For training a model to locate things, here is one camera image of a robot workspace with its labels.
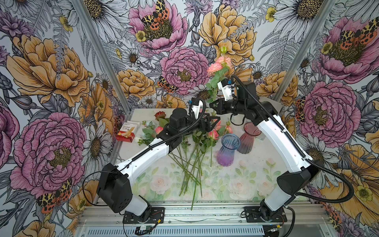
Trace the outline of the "dark pink glass vase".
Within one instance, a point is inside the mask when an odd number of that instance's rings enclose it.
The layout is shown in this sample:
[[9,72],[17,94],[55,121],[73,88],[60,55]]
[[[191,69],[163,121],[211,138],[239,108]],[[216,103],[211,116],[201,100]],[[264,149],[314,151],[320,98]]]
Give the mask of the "dark pink glass vase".
[[244,133],[240,137],[240,147],[238,152],[248,154],[252,151],[255,138],[261,135],[261,131],[252,123],[248,122],[244,125]]

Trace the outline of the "blue purple glass vase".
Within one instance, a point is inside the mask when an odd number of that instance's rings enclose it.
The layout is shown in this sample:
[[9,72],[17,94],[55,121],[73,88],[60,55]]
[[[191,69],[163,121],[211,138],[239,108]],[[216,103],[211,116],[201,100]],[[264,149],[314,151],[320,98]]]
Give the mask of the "blue purple glass vase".
[[221,144],[222,147],[217,152],[216,160],[221,166],[231,166],[235,158],[235,151],[241,144],[240,138],[235,134],[229,133],[221,138]]

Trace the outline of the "pink rose stem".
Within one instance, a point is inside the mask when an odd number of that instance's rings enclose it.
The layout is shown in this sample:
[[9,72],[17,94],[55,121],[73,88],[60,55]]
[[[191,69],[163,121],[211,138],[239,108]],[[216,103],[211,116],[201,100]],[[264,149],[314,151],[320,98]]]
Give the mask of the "pink rose stem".
[[226,56],[228,48],[221,47],[221,56],[217,58],[216,62],[211,64],[207,70],[208,75],[211,77],[210,81],[206,84],[210,98],[208,103],[214,102],[218,97],[218,83],[225,77],[225,74],[233,68],[232,60]]

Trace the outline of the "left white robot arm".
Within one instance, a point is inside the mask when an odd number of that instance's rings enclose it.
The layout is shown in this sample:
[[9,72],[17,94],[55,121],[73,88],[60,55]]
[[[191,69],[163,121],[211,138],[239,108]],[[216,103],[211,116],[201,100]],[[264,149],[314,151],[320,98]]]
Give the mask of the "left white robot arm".
[[176,149],[183,137],[195,131],[211,132],[220,117],[206,112],[203,99],[193,99],[189,110],[176,108],[157,137],[132,158],[117,165],[108,164],[101,170],[97,195],[114,213],[127,211],[137,216],[147,213],[149,203],[133,194],[132,185],[152,164]]

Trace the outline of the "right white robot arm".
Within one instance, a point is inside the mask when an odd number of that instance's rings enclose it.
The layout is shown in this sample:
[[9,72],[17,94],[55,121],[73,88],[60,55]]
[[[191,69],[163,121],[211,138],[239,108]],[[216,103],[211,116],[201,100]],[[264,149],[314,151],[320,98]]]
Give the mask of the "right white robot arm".
[[268,101],[261,102],[254,83],[243,83],[236,75],[217,83],[223,98],[210,103],[218,115],[243,115],[271,142],[282,158],[286,172],[278,176],[277,187],[260,203],[258,214],[269,222],[284,206],[300,195],[304,188],[319,172],[308,162],[311,156],[297,143]]

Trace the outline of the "pink rose bunch on table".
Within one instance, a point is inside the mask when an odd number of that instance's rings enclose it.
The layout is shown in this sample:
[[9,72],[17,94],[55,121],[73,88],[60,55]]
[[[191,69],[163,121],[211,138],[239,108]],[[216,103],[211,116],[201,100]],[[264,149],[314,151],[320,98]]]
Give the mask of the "pink rose bunch on table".
[[180,185],[180,196],[190,195],[191,205],[197,201],[197,196],[202,194],[203,166],[213,165],[213,157],[216,154],[215,147],[221,138],[233,133],[231,121],[225,123],[218,121],[210,132],[194,131],[186,135],[182,143],[176,148],[176,153],[169,157],[182,170],[183,180]]

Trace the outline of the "dark red flower stem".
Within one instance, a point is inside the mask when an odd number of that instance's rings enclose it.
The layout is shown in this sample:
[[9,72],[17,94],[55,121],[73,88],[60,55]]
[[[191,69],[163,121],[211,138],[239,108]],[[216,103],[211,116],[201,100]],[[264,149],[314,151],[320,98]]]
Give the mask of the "dark red flower stem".
[[169,123],[169,118],[163,111],[157,112],[155,114],[155,119],[158,121],[160,127],[165,127]]

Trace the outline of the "red rose stem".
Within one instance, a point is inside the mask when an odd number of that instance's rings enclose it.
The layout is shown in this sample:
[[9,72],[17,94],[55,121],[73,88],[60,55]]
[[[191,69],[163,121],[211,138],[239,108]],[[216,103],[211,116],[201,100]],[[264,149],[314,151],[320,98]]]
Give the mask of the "red rose stem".
[[161,127],[161,126],[158,126],[158,127],[155,128],[155,132],[156,132],[156,134],[159,134],[159,133],[161,133],[162,131],[163,131],[163,127]]

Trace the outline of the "red white snack box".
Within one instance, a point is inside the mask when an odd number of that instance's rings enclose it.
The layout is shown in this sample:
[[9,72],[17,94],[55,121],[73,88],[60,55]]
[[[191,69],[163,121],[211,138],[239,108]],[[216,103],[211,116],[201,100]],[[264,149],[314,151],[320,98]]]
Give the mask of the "red white snack box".
[[132,143],[140,127],[140,122],[126,121],[116,134],[116,140]]

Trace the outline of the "white vent grille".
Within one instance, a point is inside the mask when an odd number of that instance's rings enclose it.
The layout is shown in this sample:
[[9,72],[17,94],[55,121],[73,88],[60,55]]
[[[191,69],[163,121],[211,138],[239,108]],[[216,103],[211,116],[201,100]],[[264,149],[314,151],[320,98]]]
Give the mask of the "white vent grille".
[[[83,237],[135,237],[133,227],[90,228]],[[149,237],[262,237],[262,225],[247,226],[161,226],[155,228]]]

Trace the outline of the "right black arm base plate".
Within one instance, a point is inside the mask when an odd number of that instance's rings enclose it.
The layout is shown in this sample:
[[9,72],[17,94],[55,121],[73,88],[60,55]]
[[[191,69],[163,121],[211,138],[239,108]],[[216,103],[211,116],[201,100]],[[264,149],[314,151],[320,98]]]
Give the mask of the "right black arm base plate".
[[277,211],[271,211],[269,208],[260,206],[245,206],[242,216],[246,218],[248,223],[285,223],[287,217],[284,208],[281,207]]

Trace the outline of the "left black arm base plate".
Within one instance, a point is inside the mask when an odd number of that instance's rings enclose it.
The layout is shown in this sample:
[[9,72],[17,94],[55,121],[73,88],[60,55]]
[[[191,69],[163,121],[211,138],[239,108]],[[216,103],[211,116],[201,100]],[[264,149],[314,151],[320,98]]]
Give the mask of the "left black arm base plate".
[[164,222],[164,207],[148,207],[145,212],[137,216],[126,211],[123,215],[123,224],[161,224]]

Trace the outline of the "aluminium front rail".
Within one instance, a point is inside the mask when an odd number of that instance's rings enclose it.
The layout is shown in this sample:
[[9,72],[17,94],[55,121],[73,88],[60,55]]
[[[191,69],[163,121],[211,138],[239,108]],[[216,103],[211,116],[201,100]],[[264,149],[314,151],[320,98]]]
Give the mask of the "aluminium front rail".
[[[258,207],[258,202],[152,202],[154,207],[164,207],[162,226],[175,225],[244,225],[246,219],[240,214],[247,206]],[[308,201],[292,202],[297,225],[328,224],[329,217],[320,204]],[[91,206],[84,211],[79,227],[121,227],[123,216],[105,206]]]

